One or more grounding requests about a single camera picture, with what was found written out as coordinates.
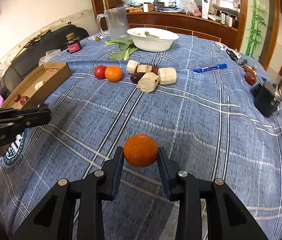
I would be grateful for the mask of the large dried red date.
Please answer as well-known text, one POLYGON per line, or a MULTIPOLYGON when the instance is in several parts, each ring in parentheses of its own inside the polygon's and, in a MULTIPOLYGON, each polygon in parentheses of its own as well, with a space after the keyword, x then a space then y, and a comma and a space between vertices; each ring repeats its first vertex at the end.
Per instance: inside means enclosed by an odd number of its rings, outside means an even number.
POLYGON ((19 100, 19 103, 23 106, 25 105, 25 103, 29 100, 29 97, 28 96, 21 96, 20 97, 20 100, 19 100))

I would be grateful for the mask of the orange tangerine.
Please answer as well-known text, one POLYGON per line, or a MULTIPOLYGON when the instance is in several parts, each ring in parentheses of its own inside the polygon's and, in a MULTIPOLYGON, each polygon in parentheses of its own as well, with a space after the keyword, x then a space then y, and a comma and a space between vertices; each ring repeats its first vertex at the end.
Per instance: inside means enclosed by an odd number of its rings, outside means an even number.
POLYGON ((127 139, 123 154, 130 165, 138 168, 148 167, 158 158, 158 145, 152 137, 137 134, 127 139))
POLYGON ((123 77, 123 72, 118 66, 108 66, 105 70, 105 77, 110 82, 118 82, 123 77))

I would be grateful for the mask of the white corn cob piece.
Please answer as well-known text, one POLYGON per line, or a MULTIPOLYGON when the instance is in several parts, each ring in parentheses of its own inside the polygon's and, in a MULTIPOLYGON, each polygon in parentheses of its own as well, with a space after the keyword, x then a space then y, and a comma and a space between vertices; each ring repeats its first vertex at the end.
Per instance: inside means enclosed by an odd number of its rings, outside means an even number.
POLYGON ((36 83, 34 85, 35 90, 40 89, 40 87, 42 87, 44 85, 45 81, 39 81, 38 83, 36 83))

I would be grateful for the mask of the brown cardboard tray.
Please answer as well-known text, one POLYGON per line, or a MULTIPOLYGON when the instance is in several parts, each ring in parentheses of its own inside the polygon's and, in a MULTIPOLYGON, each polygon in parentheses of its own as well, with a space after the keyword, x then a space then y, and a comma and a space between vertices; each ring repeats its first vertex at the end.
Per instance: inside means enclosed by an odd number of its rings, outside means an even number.
POLYGON ((37 109, 70 76, 65 62, 44 63, 17 85, 2 108, 37 109))

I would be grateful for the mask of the blue plaid tablecloth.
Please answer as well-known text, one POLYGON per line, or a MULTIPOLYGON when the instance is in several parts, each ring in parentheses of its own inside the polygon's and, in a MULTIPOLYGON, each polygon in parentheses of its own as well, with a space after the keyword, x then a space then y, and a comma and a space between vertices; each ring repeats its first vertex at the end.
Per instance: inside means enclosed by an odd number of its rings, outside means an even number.
POLYGON ((137 51, 132 59, 176 69, 172 85, 142 92, 125 73, 112 83, 93 75, 118 47, 83 40, 62 51, 71 77, 47 98, 51 122, 24 132, 0 157, 0 222, 17 230, 61 178, 84 178, 135 134, 165 148, 183 170, 223 179, 269 239, 282 237, 282 104, 266 118, 255 108, 244 70, 215 42, 180 35, 168 51, 137 51), (194 69, 227 64, 225 69, 194 69))

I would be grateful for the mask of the black leather sofa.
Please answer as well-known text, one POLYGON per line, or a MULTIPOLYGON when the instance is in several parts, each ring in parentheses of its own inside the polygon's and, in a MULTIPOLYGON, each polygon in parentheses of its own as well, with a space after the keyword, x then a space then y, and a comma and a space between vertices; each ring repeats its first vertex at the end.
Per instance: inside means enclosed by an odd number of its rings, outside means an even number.
POLYGON ((66 35, 74 33, 80 40, 89 37, 88 31, 73 24, 65 25, 54 31, 48 30, 35 42, 21 52, 12 60, 0 80, 0 95, 6 99, 10 93, 27 77, 35 68, 41 57, 44 57, 49 50, 66 50, 66 35))

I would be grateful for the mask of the black mug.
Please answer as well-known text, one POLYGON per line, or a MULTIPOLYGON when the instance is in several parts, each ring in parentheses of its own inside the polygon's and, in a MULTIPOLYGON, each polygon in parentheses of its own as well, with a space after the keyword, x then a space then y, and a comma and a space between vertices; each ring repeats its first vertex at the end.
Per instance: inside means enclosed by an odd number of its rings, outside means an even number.
POLYGON ((254 97, 254 106, 266 118, 274 114, 282 102, 282 79, 278 84, 264 81, 262 84, 254 85, 250 92, 254 97))

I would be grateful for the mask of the dark date among corn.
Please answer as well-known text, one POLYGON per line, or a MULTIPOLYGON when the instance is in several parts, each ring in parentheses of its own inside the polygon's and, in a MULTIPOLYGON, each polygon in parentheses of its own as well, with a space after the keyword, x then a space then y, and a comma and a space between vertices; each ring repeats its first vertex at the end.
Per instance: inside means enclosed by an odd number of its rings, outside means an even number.
POLYGON ((144 73, 136 73, 131 75, 130 80, 134 83, 137 84, 139 80, 143 77, 144 73))

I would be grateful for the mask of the red dates by mug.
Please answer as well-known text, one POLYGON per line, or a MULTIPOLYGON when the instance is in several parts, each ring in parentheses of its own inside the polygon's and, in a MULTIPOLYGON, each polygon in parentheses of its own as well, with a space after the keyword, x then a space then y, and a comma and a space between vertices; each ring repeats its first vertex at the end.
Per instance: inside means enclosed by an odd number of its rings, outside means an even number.
POLYGON ((253 86, 257 82, 256 72, 255 70, 250 66, 244 66, 245 71, 245 81, 250 85, 253 86))

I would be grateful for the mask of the white corn piece middle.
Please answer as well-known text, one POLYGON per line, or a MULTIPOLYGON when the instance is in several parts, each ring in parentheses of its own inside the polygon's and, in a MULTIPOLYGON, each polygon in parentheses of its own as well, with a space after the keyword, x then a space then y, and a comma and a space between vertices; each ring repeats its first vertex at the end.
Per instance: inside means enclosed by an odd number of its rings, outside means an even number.
POLYGON ((138 73, 148 73, 152 72, 152 66, 148 64, 139 64, 137 67, 138 73))

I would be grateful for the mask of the clear glass pitcher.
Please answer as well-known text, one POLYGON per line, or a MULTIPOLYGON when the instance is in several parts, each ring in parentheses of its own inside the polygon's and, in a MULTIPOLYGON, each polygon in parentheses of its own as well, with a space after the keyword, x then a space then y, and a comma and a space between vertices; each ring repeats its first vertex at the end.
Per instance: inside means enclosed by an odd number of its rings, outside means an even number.
POLYGON ((98 14, 96 23, 97 30, 103 37, 110 37, 112 40, 129 37, 127 33, 129 25, 125 7, 116 7, 105 10, 103 14, 98 14), (102 18, 105 18, 106 20, 108 34, 106 34, 101 27, 102 18))

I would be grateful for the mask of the white corn piece front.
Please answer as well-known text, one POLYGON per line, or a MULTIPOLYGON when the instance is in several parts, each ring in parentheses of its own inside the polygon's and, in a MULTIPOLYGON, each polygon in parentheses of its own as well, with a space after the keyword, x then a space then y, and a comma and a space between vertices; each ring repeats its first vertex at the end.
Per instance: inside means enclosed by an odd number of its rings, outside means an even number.
POLYGON ((148 72, 138 81, 138 87, 142 92, 151 93, 156 89, 159 81, 160 78, 158 75, 153 72, 148 72))

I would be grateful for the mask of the blue pen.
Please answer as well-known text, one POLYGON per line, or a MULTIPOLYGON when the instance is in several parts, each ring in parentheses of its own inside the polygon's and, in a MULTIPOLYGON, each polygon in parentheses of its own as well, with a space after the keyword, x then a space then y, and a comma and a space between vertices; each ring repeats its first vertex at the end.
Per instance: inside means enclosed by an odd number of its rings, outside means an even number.
POLYGON ((216 69, 225 69, 225 68, 227 68, 227 64, 223 63, 223 64, 217 64, 217 65, 211 66, 211 67, 197 68, 197 69, 194 69, 193 72, 204 73, 204 72, 208 72, 208 71, 212 71, 212 70, 216 70, 216 69))

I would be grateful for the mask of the white ceramic bowl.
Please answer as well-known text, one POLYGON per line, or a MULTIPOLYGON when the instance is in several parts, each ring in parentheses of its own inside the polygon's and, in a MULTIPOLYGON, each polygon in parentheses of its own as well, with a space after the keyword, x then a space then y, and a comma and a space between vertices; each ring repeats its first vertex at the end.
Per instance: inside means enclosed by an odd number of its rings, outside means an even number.
POLYGON ((138 49, 149 52, 167 51, 179 38, 176 33, 159 28, 131 28, 127 33, 138 49))

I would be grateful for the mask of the wooden sideboard cabinet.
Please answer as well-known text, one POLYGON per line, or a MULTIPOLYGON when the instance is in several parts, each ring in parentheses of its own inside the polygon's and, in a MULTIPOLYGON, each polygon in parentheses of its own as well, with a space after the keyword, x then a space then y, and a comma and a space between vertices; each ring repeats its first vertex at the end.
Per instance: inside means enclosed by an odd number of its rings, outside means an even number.
POLYGON ((165 29, 177 34, 185 34, 219 41, 232 49, 240 49, 243 32, 228 25, 200 17, 172 12, 128 12, 130 28, 149 27, 165 29))

